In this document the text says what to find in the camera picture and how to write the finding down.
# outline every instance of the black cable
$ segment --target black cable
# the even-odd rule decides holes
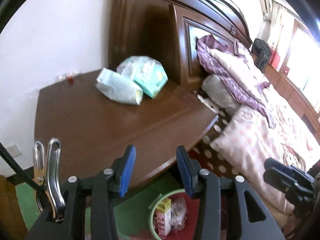
[[[5,160],[5,162],[13,169],[30,187],[32,187],[35,191],[42,193],[44,189],[36,184],[17,164],[14,158],[8,153],[6,148],[0,143],[0,156]]]

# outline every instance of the pillow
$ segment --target pillow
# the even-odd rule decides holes
[[[281,212],[292,214],[294,206],[284,194],[263,180],[266,159],[284,163],[287,155],[279,136],[258,111],[242,105],[210,146],[240,171],[260,196]]]
[[[240,103],[233,99],[217,75],[213,74],[206,77],[201,84],[201,88],[215,104],[224,108],[231,116],[239,109]]]
[[[247,65],[249,69],[252,72],[253,77],[259,82],[259,83],[265,83],[268,82],[268,79],[265,77],[264,74],[261,73],[261,71],[255,66],[253,62],[253,58],[250,55],[250,52],[247,50],[247,48],[238,40],[236,40],[236,54],[244,56],[246,58]]]
[[[262,95],[257,90],[259,83],[242,59],[223,53],[217,49],[208,49],[208,53],[223,66],[245,92],[265,105],[264,98],[262,98]]]

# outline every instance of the bed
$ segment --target bed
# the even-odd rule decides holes
[[[238,54],[238,43],[244,49],[252,44],[246,20],[231,0],[114,0],[109,34],[109,65],[115,69],[131,55],[155,58],[162,63],[170,80],[194,93],[216,112],[218,121],[189,154],[219,176],[232,178],[243,174],[257,190],[279,226],[283,227],[293,207],[283,194],[263,183],[261,165],[267,157],[273,157],[305,170],[320,159],[320,146],[289,104],[270,86],[263,98],[270,100],[268,112],[272,113],[277,125],[277,129],[273,129],[281,133],[283,140],[275,141],[277,136],[271,134],[273,132],[270,130],[273,129],[268,118],[241,105],[240,112],[243,111],[244,116],[251,116],[255,122],[259,121],[259,127],[265,131],[266,135],[261,136],[262,142],[259,144],[259,154],[263,156],[255,158],[258,154],[246,152],[245,147],[240,151],[241,154],[246,153],[245,158],[232,155],[234,151],[226,154],[223,143],[218,144],[216,140],[237,130],[235,122],[246,120],[231,117],[201,92],[201,84],[208,73],[199,62],[196,46],[197,41],[207,35],[212,35],[232,54]],[[256,123],[244,125],[257,136]],[[293,131],[295,136],[288,135],[285,130]],[[251,140],[243,129],[239,130],[238,137],[233,136],[233,140],[239,138],[246,138],[247,142]],[[288,143],[295,139],[303,144],[303,148],[295,149],[297,144]]]

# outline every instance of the plastic wrap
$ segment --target plastic wrap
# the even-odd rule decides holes
[[[178,198],[171,204],[171,230],[177,233],[185,227],[187,204],[184,198]]]
[[[168,80],[161,63],[146,56],[132,56],[125,59],[117,72],[130,78],[151,98],[156,97]]]
[[[131,79],[103,68],[97,77],[97,89],[107,98],[123,104],[140,105],[142,89]]]
[[[231,116],[241,106],[239,102],[233,99],[224,83],[215,74],[206,77],[201,84],[201,88],[214,103],[224,108]]]

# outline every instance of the electrical outlet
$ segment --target electrical outlet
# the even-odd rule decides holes
[[[10,153],[10,155],[15,158],[22,154],[22,152],[19,151],[18,147],[14,144],[6,148],[6,150]]]

